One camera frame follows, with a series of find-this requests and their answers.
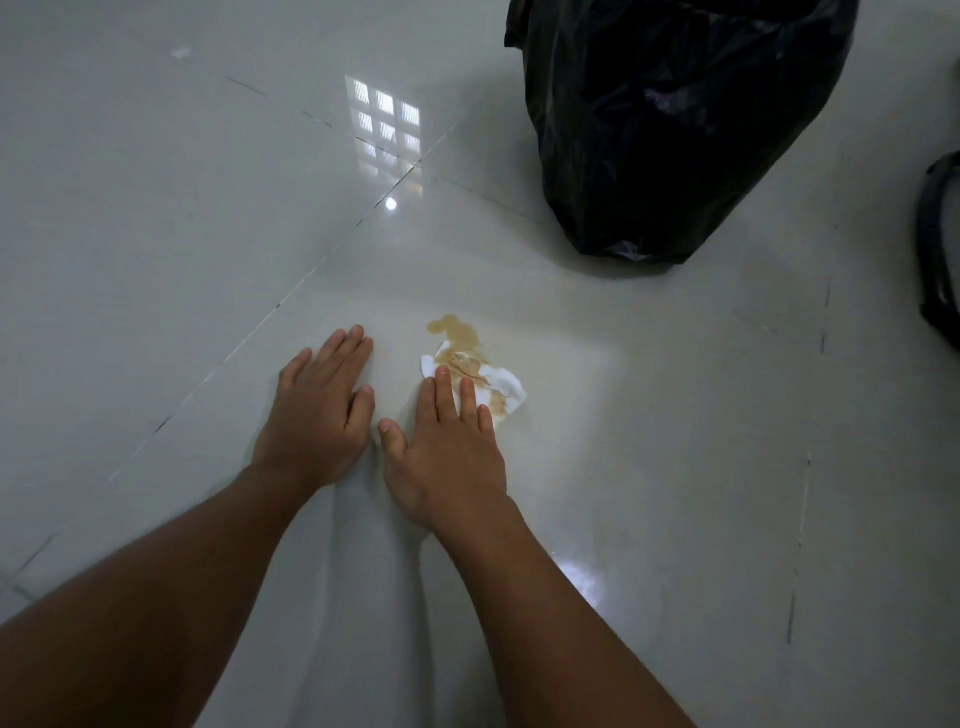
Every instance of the spill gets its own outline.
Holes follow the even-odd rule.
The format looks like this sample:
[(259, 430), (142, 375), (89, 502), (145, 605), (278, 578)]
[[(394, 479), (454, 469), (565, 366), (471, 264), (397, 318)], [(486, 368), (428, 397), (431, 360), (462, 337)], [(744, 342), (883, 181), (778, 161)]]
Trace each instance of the spill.
[(507, 416), (507, 400), (504, 395), (490, 386), (485, 376), (480, 374), (480, 368), (489, 361), (477, 349), (480, 347), (480, 337), (470, 324), (458, 319), (453, 314), (446, 314), (442, 319), (431, 321), (426, 328), (432, 334), (443, 334), (450, 346), (433, 357), (438, 367), (447, 367), (453, 379), (454, 389), (460, 386), (460, 381), (470, 378), (479, 387), (491, 393), (490, 408), (495, 418)]

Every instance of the black garbage bag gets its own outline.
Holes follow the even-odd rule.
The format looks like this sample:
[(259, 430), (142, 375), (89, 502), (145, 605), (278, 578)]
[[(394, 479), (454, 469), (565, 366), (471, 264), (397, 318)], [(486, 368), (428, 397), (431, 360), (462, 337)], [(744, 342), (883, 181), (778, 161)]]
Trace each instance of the black garbage bag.
[(683, 261), (827, 103), (859, 0), (512, 0), (543, 192), (577, 249)]

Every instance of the wrist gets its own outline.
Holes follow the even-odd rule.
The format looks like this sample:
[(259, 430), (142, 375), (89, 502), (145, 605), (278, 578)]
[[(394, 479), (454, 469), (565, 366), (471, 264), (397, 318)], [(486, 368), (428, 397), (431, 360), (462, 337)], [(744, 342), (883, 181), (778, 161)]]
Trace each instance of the wrist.
[(514, 500), (503, 492), (459, 497), (438, 503), (431, 514), (430, 530), (446, 551), (470, 555), (529, 531)]
[(303, 497), (304, 501), (324, 486), (307, 468), (290, 460), (261, 460), (250, 463), (244, 472), (252, 475), (256, 482), (269, 483), (272, 491), (290, 492)]

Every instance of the hand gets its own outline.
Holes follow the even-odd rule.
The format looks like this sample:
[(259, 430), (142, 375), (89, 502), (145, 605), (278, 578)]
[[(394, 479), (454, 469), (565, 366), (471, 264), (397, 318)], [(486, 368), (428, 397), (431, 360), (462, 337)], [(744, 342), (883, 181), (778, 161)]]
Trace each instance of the hand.
[(412, 445), (397, 423), (380, 421), (387, 487), (407, 518), (433, 531), (482, 518), (488, 506), (509, 501), (493, 416), (485, 406), (477, 409), (469, 377), (461, 382), (460, 402), (458, 416), (450, 371), (440, 367), (436, 381), (431, 377), (420, 387)]
[(304, 349), (280, 372), (253, 464), (293, 470), (314, 489), (335, 483), (370, 442), (373, 389), (353, 387), (373, 352), (363, 327), (334, 331), (313, 359)]

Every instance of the forearm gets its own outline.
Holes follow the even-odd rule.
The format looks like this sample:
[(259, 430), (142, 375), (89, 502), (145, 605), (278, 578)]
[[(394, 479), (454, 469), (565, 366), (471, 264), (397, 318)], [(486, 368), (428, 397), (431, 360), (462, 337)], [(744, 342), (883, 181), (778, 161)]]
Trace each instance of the forearm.
[(292, 473), (246, 469), (8, 622), (11, 723), (192, 725), (310, 492)]
[(438, 531), (463, 576), (513, 725), (690, 726), (508, 499)]

